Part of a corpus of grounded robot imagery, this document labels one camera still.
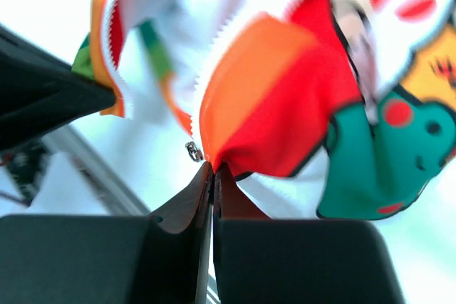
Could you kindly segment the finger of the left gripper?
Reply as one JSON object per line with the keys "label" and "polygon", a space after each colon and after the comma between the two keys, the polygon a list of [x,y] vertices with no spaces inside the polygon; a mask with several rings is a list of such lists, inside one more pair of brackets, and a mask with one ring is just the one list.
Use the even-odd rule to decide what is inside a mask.
{"label": "finger of the left gripper", "polygon": [[1,150],[110,108],[115,94],[1,27]]}

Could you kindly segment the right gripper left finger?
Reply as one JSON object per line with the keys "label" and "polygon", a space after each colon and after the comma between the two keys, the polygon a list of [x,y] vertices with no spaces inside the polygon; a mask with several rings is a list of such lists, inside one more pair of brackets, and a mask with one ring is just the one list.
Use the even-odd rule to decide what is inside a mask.
{"label": "right gripper left finger", "polygon": [[194,221],[199,224],[209,207],[213,178],[212,167],[205,162],[182,191],[152,211],[148,218],[168,234],[181,234]]}

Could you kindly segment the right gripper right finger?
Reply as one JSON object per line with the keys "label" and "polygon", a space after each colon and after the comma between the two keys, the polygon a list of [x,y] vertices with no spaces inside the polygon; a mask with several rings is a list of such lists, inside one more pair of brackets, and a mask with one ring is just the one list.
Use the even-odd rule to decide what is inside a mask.
{"label": "right gripper right finger", "polygon": [[215,175],[214,217],[216,219],[269,219],[238,187],[227,164]]}

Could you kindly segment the colourful children's zip jacket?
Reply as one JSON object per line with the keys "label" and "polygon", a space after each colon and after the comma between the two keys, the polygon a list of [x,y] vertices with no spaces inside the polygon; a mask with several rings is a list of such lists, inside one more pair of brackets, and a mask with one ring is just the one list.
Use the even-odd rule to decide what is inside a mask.
{"label": "colourful children's zip jacket", "polygon": [[109,115],[134,28],[191,158],[270,216],[385,219],[455,156],[455,0],[92,0],[72,69]]}

